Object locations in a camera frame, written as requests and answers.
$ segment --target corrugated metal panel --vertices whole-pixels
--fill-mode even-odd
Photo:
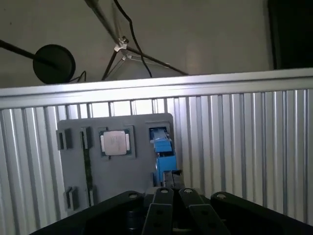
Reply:
[[[186,186],[206,196],[234,193],[313,225],[313,90],[219,94],[209,85],[195,86],[199,95],[182,95],[185,87],[179,85],[180,95],[155,99],[52,106],[60,104],[52,95],[48,106],[3,108],[0,233],[29,234],[66,217],[59,120],[150,113],[173,115]]]

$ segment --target metal bar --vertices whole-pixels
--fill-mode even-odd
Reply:
[[[113,51],[113,54],[112,54],[112,56],[111,56],[111,59],[110,59],[110,61],[109,61],[109,63],[108,63],[108,66],[107,66],[107,68],[106,68],[106,70],[105,70],[105,72],[104,72],[104,75],[102,76],[102,81],[103,80],[105,80],[106,78],[107,78],[107,76],[108,76],[108,74],[109,74],[109,72],[110,72],[110,69],[111,69],[111,67],[112,67],[112,64],[113,64],[113,62],[114,62],[114,59],[116,58],[116,55],[117,55],[117,51]]]
[[[151,86],[137,87],[126,89],[104,89],[88,92],[75,91],[71,93],[54,93],[51,91],[47,94],[28,94],[25,96],[16,95],[2,97],[0,109],[20,108],[20,107],[38,107],[77,103],[93,103],[106,101],[124,101],[134,99],[151,99],[151,98],[171,98],[179,96],[195,96],[208,94],[231,94],[231,93],[252,93],[260,90],[290,90],[301,89],[302,87],[313,88],[313,79],[294,79],[295,81],[282,80],[278,81],[255,81],[244,83],[228,84],[189,84],[189,85],[170,85],[170,86]]]
[[[0,233],[17,234],[19,231],[15,221],[14,189],[10,185],[6,127],[3,112],[0,112]]]
[[[307,91],[307,148],[306,148],[306,178],[308,187],[308,223],[313,225],[313,90]]]
[[[243,72],[229,74],[213,74],[213,75],[193,75],[188,77],[176,77],[175,79],[152,78],[138,80],[123,80],[112,82],[93,82],[84,84],[66,84],[66,85],[51,85],[41,87],[23,87],[23,88],[7,88],[2,89],[0,97],[21,96],[21,95],[37,95],[37,94],[58,94],[66,92],[87,92],[87,91],[102,91],[111,89],[124,88],[144,88],[158,86],[206,86],[208,83],[214,86],[227,84],[229,89],[226,94],[232,91],[235,93],[257,92],[257,91],[283,91],[295,89],[312,89],[313,88],[313,69],[295,69],[295,70],[277,70],[263,72]]]
[[[201,188],[202,184],[202,171],[201,171],[201,158],[203,154],[200,153],[202,147],[199,146],[199,134],[202,135],[201,129],[198,123],[198,117],[201,117],[201,114],[197,113],[197,97],[189,98],[189,120],[190,120],[190,145],[191,145],[191,156],[190,161],[192,163],[193,177],[192,177],[192,187],[193,188]]]
[[[27,160],[29,155],[25,146],[25,135],[22,127],[22,112],[21,110],[5,110],[3,111],[3,119],[4,136],[7,141],[8,168],[11,169],[9,182],[12,187],[14,216],[18,221],[19,230],[27,234],[37,228]]]
[[[224,136],[224,158],[225,158],[225,186],[226,191],[234,193],[234,159],[233,159],[233,123],[232,123],[232,106],[231,96],[222,95],[223,99],[223,129],[221,133]]]
[[[246,199],[249,201],[255,201],[255,190],[254,190],[254,161],[253,156],[253,106],[252,106],[252,94],[244,94],[244,126],[245,126],[245,152],[246,152],[246,187],[252,190],[247,190]]]
[[[213,191],[212,172],[212,128],[211,102],[208,96],[201,96],[202,139],[208,140],[203,145],[204,194],[209,197]]]
[[[120,59],[114,66],[113,68],[109,71],[108,73],[108,76],[112,76],[114,75],[118,70],[119,68],[123,65],[123,63],[126,61],[126,59]]]
[[[55,134],[57,131],[57,122],[61,119],[66,119],[65,108],[57,107],[47,107],[45,109],[45,122],[46,122],[46,134],[47,143],[49,149],[50,159],[50,169],[51,177],[53,180],[54,187],[54,197],[56,206],[56,220],[63,219],[67,217],[67,212],[65,211],[65,205],[63,200],[64,192],[64,182],[63,182],[63,172],[61,163],[61,154],[58,150],[58,139]]]
[[[295,218],[304,222],[304,91],[295,91]]]
[[[284,119],[283,114],[283,92],[274,92],[274,209],[277,212],[284,212]]]
[[[33,173],[33,183],[35,185],[36,193],[34,197],[37,199],[38,204],[38,217],[36,219],[39,221],[40,227],[47,226],[48,223],[48,213],[47,213],[47,205],[48,200],[47,196],[50,197],[49,202],[54,203],[53,191],[51,188],[50,194],[46,194],[47,185],[44,180],[46,177],[43,172],[43,160],[48,158],[41,158],[42,155],[48,156],[47,152],[42,152],[42,148],[47,148],[46,144],[38,144],[39,141],[39,128],[38,128],[38,120],[37,120],[37,109],[29,108],[25,110],[25,119],[27,122],[25,125],[28,129],[27,143],[29,144],[29,152],[32,159],[32,164],[29,166],[31,172]]]
[[[231,95],[231,121],[232,121],[232,160],[233,160],[233,185],[234,185],[234,194],[237,196],[243,196],[243,184],[242,178],[242,155],[243,155],[243,143],[242,143],[242,132],[244,127],[241,125],[241,104],[240,104],[240,95],[232,94]]]
[[[92,11],[95,13],[95,15],[97,16],[97,18],[99,19],[99,21],[101,22],[103,27],[107,30],[107,32],[109,33],[109,35],[111,36],[113,41],[119,45],[120,41],[119,41],[118,37],[115,35],[114,30],[111,27],[111,25],[109,24],[104,13],[102,12],[102,10],[98,4],[98,1],[97,0],[85,0],[85,2],[92,9]]]
[[[212,191],[210,194],[224,190],[225,160],[224,160],[224,127],[222,97],[210,97],[210,145],[211,145],[211,177]]]
[[[295,218],[295,103],[294,91],[287,91],[287,205],[288,216]]]
[[[179,115],[180,115],[180,126],[190,126],[190,121],[188,120],[188,110],[187,110],[187,99],[185,97],[179,98]],[[184,162],[182,170],[184,172],[184,183],[187,187],[191,187],[191,153],[190,153],[190,131],[189,128],[181,129],[181,141],[183,143],[188,143],[182,145],[182,161]]]
[[[126,50],[129,50],[129,51],[131,51],[132,53],[135,53],[135,54],[137,54],[137,55],[141,55],[141,53],[140,53],[139,51],[137,51],[136,49],[131,48],[131,47],[129,47],[129,46],[127,46],[127,49],[126,49]],[[160,65],[163,65],[164,67],[167,67],[167,68],[169,68],[169,69],[172,69],[172,70],[174,70],[174,71],[177,71],[177,72],[181,73],[182,75],[188,75],[186,72],[183,72],[183,71],[181,71],[181,70],[179,70],[179,69],[176,69],[175,67],[173,67],[173,66],[171,66],[171,65],[169,65],[169,64],[166,64],[166,63],[164,63],[164,62],[162,62],[162,61],[160,61],[160,60],[157,60],[157,59],[155,59],[155,58],[153,58],[153,57],[151,57],[151,56],[149,56],[149,55],[147,55],[147,54],[145,54],[145,53],[142,53],[142,56],[145,57],[145,58],[147,58],[147,59],[149,59],[149,60],[151,60],[151,61],[153,61],[153,62],[156,62],[156,63],[158,63],[158,64],[160,64]]]
[[[15,54],[18,54],[18,55],[21,55],[21,56],[24,56],[28,59],[32,59],[32,60],[35,60],[35,61],[38,61],[40,63],[43,63],[45,65],[48,65],[48,66],[51,66],[53,68],[57,68],[56,64],[52,63],[51,61],[49,60],[46,60],[38,55],[35,55],[33,53],[30,53],[29,51],[27,50],[24,50],[24,49],[21,49],[17,46],[14,46],[12,44],[9,44],[3,40],[0,40],[0,47],[5,49],[5,50],[8,50],[10,52],[13,52]]]
[[[252,146],[253,146],[253,202],[263,205],[263,172],[262,172],[262,127],[264,125],[262,110],[262,94],[252,96]]]
[[[265,94],[265,154],[267,168],[267,207],[275,208],[274,107],[273,93]]]

